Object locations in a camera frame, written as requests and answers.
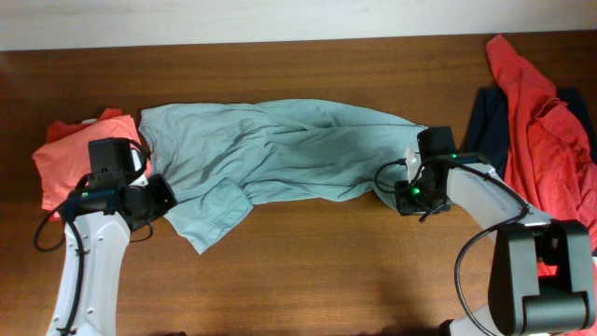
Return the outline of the light blue t-shirt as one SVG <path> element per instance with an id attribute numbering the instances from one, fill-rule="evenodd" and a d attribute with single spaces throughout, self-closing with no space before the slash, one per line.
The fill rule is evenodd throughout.
<path id="1" fill-rule="evenodd" d="M 314 99 L 258 104 L 172 104 L 142 111 L 153 170 L 171 186 L 167 213 L 198 252 L 258 204 L 344 202 L 386 191 L 421 126 L 369 108 Z"/>

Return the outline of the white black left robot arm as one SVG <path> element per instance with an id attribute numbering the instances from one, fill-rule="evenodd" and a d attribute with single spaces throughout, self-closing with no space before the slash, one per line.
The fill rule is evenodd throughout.
<path id="1" fill-rule="evenodd" d="M 162 175 L 145 176 L 148 154 L 110 137 L 88 145 L 90 173 L 57 208 L 65 260 L 50 335 L 113 335 L 120 269 L 131 235 L 176 206 Z"/>

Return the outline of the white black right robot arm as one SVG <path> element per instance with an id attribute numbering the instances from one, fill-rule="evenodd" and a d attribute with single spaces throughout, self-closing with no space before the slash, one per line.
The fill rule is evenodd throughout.
<path id="1" fill-rule="evenodd" d="M 440 334 L 557 335 L 590 329 L 596 293 L 587 228 L 525 201 L 486 158 L 459 152 L 450 128 L 426 129 L 416 140 L 417 147 L 399 161 L 408 177 L 395 184 L 398 212 L 425 221 L 457 205 L 481 228 L 454 265 L 465 314 L 442 323 Z M 494 241 L 488 300 L 474 311 L 465 300 L 461 268 L 466 253 L 485 237 Z"/>

